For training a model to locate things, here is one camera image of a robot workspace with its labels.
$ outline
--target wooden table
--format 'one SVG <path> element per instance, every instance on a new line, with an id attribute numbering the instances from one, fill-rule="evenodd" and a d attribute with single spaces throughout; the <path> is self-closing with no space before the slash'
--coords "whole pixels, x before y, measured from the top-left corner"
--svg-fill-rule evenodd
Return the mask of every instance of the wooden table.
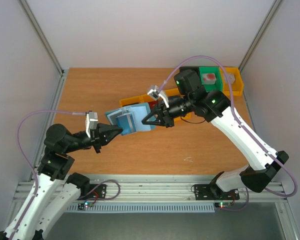
<path id="1" fill-rule="evenodd" d="M 59 110 L 98 113 L 99 122 L 108 123 L 104 113 L 119 108 L 119 100 L 145 94 L 150 85 L 160 85 L 171 68 L 71 68 Z M 165 89 L 175 88 L 171 79 Z M 243 97 L 235 107 L 250 123 Z M 202 118 L 194 116 L 192 122 Z M 72 132 L 85 129 L 85 117 L 57 114 Z M 174 127 L 117 136 L 101 153 L 93 149 L 70 153 L 75 162 L 70 172 L 83 174 L 171 174 L 215 175 L 247 164 L 241 152 L 212 124 L 177 121 Z"/>

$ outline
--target purple cable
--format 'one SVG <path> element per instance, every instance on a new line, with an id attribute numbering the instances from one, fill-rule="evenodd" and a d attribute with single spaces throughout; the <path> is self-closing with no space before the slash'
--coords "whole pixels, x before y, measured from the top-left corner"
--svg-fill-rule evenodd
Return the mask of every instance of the purple cable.
<path id="1" fill-rule="evenodd" d="M 246 201 L 245 201 L 243 207 L 238 208 L 238 209 L 216 207 L 216 209 L 224 210 L 224 211 L 228 211 L 228 212 L 239 212 L 239 211 L 242 211 L 242 210 L 246 209 L 247 206 L 248 206 L 248 203 L 249 203 L 249 192 L 248 192 L 248 188 L 245 188 L 245 191 L 246 191 Z"/>
<path id="2" fill-rule="evenodd" d="M 167 84 L 167 82 L 169 81 L 169 79 L 173 76 L 173 74 L 182 66 L 184 65 L 185 63 L 191 61 L 191 60 L 195 60 L 195 59 L 208 59 L 208 60 L 211 60 L 212 62 L 216 63 L 223 71 L 224 73 L 224 76 L 225 76 L 225 79 L 226 79 L 226 82 L 228 84 L 228 87 L 229 87 L 229 92 L 230 92 L 230 101 L 231 101 L 231 112 L 232 112 L 232 115 L 235 119 L 235 121 L 241 125 L 241 121 L 239 120 L 238 116 L 236 115 L 235 113 L 235 101 L 234 101 L 234 94 L 232 92 L 232 86 L 231 86 L 231 83 L 230 83 L 230 80 L 229 80 L 229 76 L 228 76 L 228 73 L 226 71 L 226 69 L 221 65 L 221 63 L 219 61 L 217 61 L 216 59 L 214 59 L 213 57 L 210 57 L 210 56 L 204 56 L 204 55 L 198 55 L 198 56 L 192 56 L 192 57 L 189 57 L 188 59 L 184 60 L 183 62 L 181 62 L 178 66 L 175 67 L 175 69 L 170 73 L 170 75 L 166 78 L 166 80 L 164 80 L 163 84 L 159 87 L 158 89 L 158 92 L 160 93 L 165 85 Z M 290 172 L 290 170 L 285 166 L 283 165 L 278 159 L 277 157 L 273 156 L 272 154 L 269 154 L 268 153 L 268 150 L 263 146 L 263 144 L 261 142 L 258 141 L 258 139 L 244 126 L 242 125 L 241 126 L 242 129 L 244 129 L 246 131 L 246 133 L 255 141 L 255 143 L 266 153 L 270 156 L 270 158 L 272 158 L 273 161 L 275 161 L 281 168 L 283 168 L 286 173 L 290 176 L 290 178 L 292 179 L 293 181 L 293 184 L 294 184 L 294 189 L 291 193 L 289 194 L 282 194 L 282 193 L 277 193 L 275 191 L 272 191 L 270 190 L 269 188 L 265 188 L 265 190 L 267 190 L 268 192 L 274 194 L 274 195 L 277 195 L 277 196 L 280 196 L 280 197 L 283 197 L 283 198 L 287 198 L 287 197 L 292 197 L 294 196 L 297 191 L 298 191 L 298 183 L 297 183 L 297 180 L 295 178 L 295 176 L 292 174 L 292 172 Z"/>
<path id="3" fill-rule="evenodd" d="M 38 193 L 38 188 L 39 188 L 39 181 L 38 181 L 38 176 L 37 176 L 37 173 L 35 171 L 35 169 L 32 167 L 32 164 L 30 163 L 30 161 L 28 160 L 26 154 L 24 153 L 24 151 L 22 150 L 22 147 L 21 147 L 21 144 L 20 144 L 20 138 L 19 138 L 19 133 L 20 133 L 20 129 L 21 129 L 21 126 L 23 124 L 23 122 L 25 120 L 27 120 L 29 117 L 33 116 L 33 115 L 36 115 L 36 114 L 41 114 L 41 113 L 59 113 L 59 114 L 69 114 L 69 115 L 86 115 L 85 112 L 71 112 L 71 111 L 58 111 L 58 110 L 39 110 L 39 111 L 34 111 L 34 112 L 31 112 L 29 113 L 28 115 L 26 115 L 19 123 L 18 127 L 17 127 L 17 131 L 16 131 L 16 142 L 17 142 L 17 147 L 18 149 L 20 150 L 20 152 L 22 153 L 26 163 L 28 164 L 28 166 L 30 167 L 31 169 L 31 172 L 32 172 L 32 175 L 34 177 L 34 182 L 35 182 L 35 187 L 34 187 L 34 192 L 33 192 L 33 196 L 30 198 L 28 204 L 26 205 L 26 207 L 24 208 L 19 220 L 16 222 L 15 224 L 15 227 L 13 228 L 15 231 L 18 229 L 21 221 L 24 219 L 28 209 L 30 208 L 32 202 L 34 201 L 35 199 L 35 196 L 37 195 Z M 14 235 L 15 235 L 15 231 L 12 232 L 12 234 L 10 235 L 9 237 L 9 240 L 11 240 Z"/>
<path id="4" fill-rule="evenodd" d="M 89 194 L 91 194 L 94 190 L 96 190 L 101 184 L 105 184 L 105 183 L 114 183 L 118 186 L 118 192 L 116 193 L 116 195 L 112 196 L 112 197 L 108 197 L 108 198 L 98 198 L 99 201 L 105 201 L 105 200 L 112 200 L 115 199 L 116 197 L 119 196 L 120 192 L 121 192 L 121 187 L 119 185 L 119 183 L 116 180 L 105 180 L 100 182 L 98 185 L 96 185 L 94 188 L 92 188 L 92 190 L 90 192 L 88 192 L 85 196 L 81 196 L 79 197 L 77 200 L 83 199 L 84 197 L 88 196 Z"/>

